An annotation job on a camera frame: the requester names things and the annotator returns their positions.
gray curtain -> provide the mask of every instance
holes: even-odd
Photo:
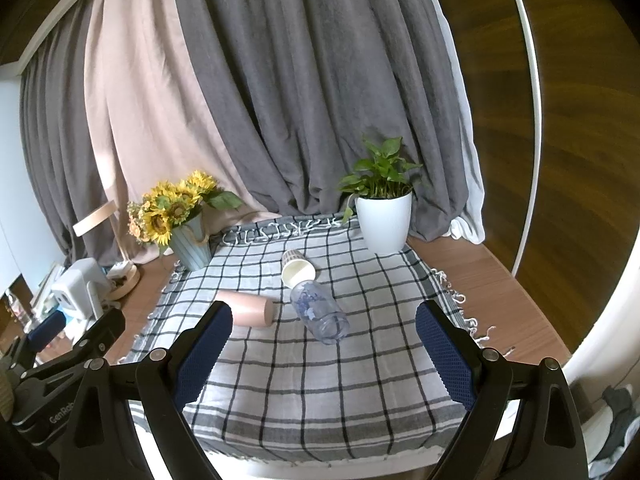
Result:
[[[106,202],[84,108],[84,46],[93,0],[79,0],[22,75],[20,130],[31,185],[68,263],[119,252],[108,221],[82,238],[73,225]]]
[[[176,0],[196,76],[249,192],[270,211],[338,211],[374,140],[424,165],[413,230],[447,230],[468,190],[460,106],[431,0]]]

brand logo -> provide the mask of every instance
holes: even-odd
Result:
[[[69,413],[71,413],[71,410],[74,408],[74,404],[72,402],[68,403],[68,405],[66,406],[62,406],[62,408],[60,408],[60,411],[57,412],[55,415],[51,415],[49,417],[49,422],[51,424],[55,424],[57,422],[60,422],[60,420],[62,420],[63,418],[65,418]]]

clear jar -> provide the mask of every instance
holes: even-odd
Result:
[[[331,293],[320,283],[306,280],[291,289],[291,304],[309,332],[325,345],[349,333],[349,320]]]

blue textured pad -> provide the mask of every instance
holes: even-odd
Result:
[[[179,412],[188,402],[198,400],[213,365],[231,335],[233,323],[231,308],[226,304],[220,306],[183,361],[176,374],[174,390],[174,404]]]
[[[476,402],[471,368],[425,303],[415,311],[415,330],[451,399],[471,411]]]
[[[65,329],[65,326],[65,315],[56,310],[27,334],[29,350],[36,353],[43,351],[53,341],[53,338]]]

sunflower bouquet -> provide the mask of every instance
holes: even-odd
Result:
[[[242,200],[218,187],[209,174],[196,170],[178,184],[159,182],[142,196],[141,203],[129,202],[129,233],[140,243],[165,247],[172,229],[199,215],[203,203],[215,209],[235,209]]]

